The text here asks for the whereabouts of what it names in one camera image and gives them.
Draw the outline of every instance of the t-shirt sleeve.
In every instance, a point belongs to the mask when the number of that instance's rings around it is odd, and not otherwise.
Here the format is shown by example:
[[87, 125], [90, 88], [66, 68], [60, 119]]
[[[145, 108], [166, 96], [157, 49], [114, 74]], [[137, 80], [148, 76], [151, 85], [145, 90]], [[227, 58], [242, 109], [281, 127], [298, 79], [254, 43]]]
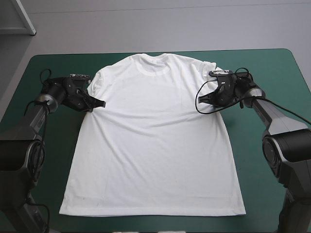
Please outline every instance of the t-shirt sleeve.
[[112, 85], [112, 75], [109, 72], [110, 66], [97, 71], [91, 84], [88, 86], [88, 94], [99, 100], [105, 100], [107, 90]]

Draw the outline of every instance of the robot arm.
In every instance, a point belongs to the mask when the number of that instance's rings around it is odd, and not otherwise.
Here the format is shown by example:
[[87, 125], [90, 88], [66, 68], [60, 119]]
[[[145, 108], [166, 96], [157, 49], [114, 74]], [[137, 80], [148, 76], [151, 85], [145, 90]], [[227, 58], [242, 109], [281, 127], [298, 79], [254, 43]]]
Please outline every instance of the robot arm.
[[300, 121], [285, 116], [265, 98], [264, 91], [247, 72], [211, 71], [217, 89], [199, 102], [228, 107], [237, 102], [253, 108], [266, 126], [263, 154], [278, 182], [286, 188], [277, 233], [305, 233], [311, 219], [311, 131]]
[[88, 75], [47, 79], [35, 106], [12, 129], [0, 134], [0, 210], [17, 232], [47, 233], [49, 229], [30, 190], [37, 185], [44, 162], [44, 141], [39, 131], [49, 113], [63, 104], [76, 111], [105, 107], [105, 102], [88, 95]]

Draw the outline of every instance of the black cable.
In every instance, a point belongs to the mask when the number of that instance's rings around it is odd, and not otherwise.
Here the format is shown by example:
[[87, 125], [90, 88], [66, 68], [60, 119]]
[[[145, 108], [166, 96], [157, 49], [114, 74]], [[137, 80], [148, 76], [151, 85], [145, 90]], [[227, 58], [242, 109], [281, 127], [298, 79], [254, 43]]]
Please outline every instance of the black cable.
[[41, 151], [43, 152], [43, 158], [42, 158], [42, 163], [44, 162], [44, 150], [43, 150], [43, 145], [44, 145], [44, 139], [45, 139], [45, 133], [46, 133], [46, 130], [47, 130], [47, 124], [48, 124], [48, 111], [49, 111], [49, 107], [47, 105], [46, 102], [42, 102], [42, 103], [39, 103], [39, 104], [42, 104], [43, 107], [44, 107], [44, 125], [43, 125], [43, 133], [42, 133], [42, 136], [41, 136], [41, 143], [40, 143], [40, 148], [39, 148], [39, 155], [37, 156], [37, 161], [36, 161], [36, 164], [35, 164], [35, 169], [34, 169], [34, 173], [33, 173], [33, 179], [34, 179], [34, 182], [37, 181], [35, 175], [38, 171], [38, 167], [39, 167], [39, 162], [40, 162], [40, 154], [41, 154]]
[[48, 233], [48, 232], [50, 231], [50, 216], [51, 216], [50, 210], [49, 210], [48, 206], [45, 205], [45, 204], [31, 203], [31, 202], [30, 202], [30, 198], [27, 198], [26, 203], [27, 203], [28, 205], [43, 206], [43, 207], [45, 207], [45, 209], [47, 210], [47, 213], [48, 213], [48, 218], [47, 218], [47, 223], [46, 223], [46, 224], [47, 224], [47, 227], [46, 227], [45, 233]]
[[[51, 74], [52, 74], [52, 71], [50, 69], [45, 69], [45, 70], [48, 70], [49, 71], [49, 76], [47, 79], [50, 78]], [[44, 83], [42, 82], [42, 74], [43, 72], [45, 71], [41, 71], [40, 72], [40, 81], [41, 83], [44, 85]], [[31, 163], [30, 163], [30, 170], [32, 171], [32, 179], [34, 182], [37, 182], [37, 178], [35, 177], [37, 171], [38, 171], [38, 168], [41, 167], [44, 163], [44, 160], [45, 160], [45, 151], [44, 151], [44, 139], [45, 139], [45, 135], [46, 135], [46, 129], [47, 129], [47, 123], [48, 123], [48, 114], [50, 113], [50, 109], [49, 109], [49, 106], [48, 106], [48, 101], [43, 101], [43, 102], [40, 102], [40, 101], [30, 101], [27, 106], [26, 106], [26, 109], [24, 111], [24, 115], [26, 115], [27, 113], [27, 110], [30, 106], [31, 103], [34, 103], [35, 105], [42, 105], [43, 108], [44, 108], [44, 125], [43, 125], [43, 133], [42, 133], [42, 136], [41, 136], [41, 140], [38, 141], [40, 143], [40, 147], [39, 147], [39, 151], [37, 152], [37, 158], [36, 158], [36, 163], [34, 162], [34, 159], [35, 159], [35, 153], [36, 153], [36, 150], [34, 150], [34, 153], [31, 157]], [[26, 203], [28, 205], [33, 205], [33, 206], [43, 206], [46, 208], [47, 210], [47, 213], [48, 213], [48, 219], [47, 219], [47, 227], [46, 227], [46, 230], [45, 230], [45, 233], [48, 233], [50, 231], [50, 210], [48, 208], [47, 205], [45, 204], [36, 204], [36, 203], [31, 203], [31, 199], [28, 197], [26, 199]]]
[[198, 106], [197, 106], [197, 99], [198, 99], [198, 95], [199, 95], [200, 91], [202, 90], [203, 86], [204, 86], [205, 84], [207, 84], [208, 82], [210, 82], [210, 81], [206, 81], [205, 83], [202, 84], [202, 86], [201, 86], [200, 89], [198, 90], [198, 93], [196, 93], [196, 96], [195, 96], [195, 109], [196, 109], [197, 112], [199, 112], [199, 113], [201, 113], [201, 114], [208, 114], [208, 113], [200, 112], [200, 110], [198, 109]]
[[49, 78], [51, 77], [51, 75], [52, 75], [51, 69], [48, 69], [48, 68], [47, 68], [47, 69], [44, 69], [43, 71], [40, 72], [40, 82], [41, 82], [43, 85], [45, 85], [45, 84], [44, 84], [44, 82], [42, 81], [42, 75], [43, 75], [44, 71], [46, 71], [46, 70], [49, 72], [49, 75], [48, 75], [48, 77], [47, 77], [46, 79], [49, 79]]
[[33, 101], [30, 101], [27, 105], [26, 105], [26, 108], [25, 108], [25, 111], [24, 111], [24, 115], [26, 115], [26, 112], [27, 112], [27, 110], [28, 110], [28, 107], [29, 107], [29, 105], [31, 104], [31, 103], [34, 103], [35, 101], [33, 100]]

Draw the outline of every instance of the white t-shirt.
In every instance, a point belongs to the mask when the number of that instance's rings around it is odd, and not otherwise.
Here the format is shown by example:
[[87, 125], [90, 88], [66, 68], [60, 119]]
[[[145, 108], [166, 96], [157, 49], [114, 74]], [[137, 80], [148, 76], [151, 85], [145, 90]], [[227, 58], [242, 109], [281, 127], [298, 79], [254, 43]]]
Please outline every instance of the white t-shirt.
[[[88, 92], [107, 104], [85, 116], [59, 213], [245, 214], [223, 119], [194, 105], [214, 69], [164, 53], [132, 55], [99, 70]], [[209, 83], [201, 93], [216, 87]]]

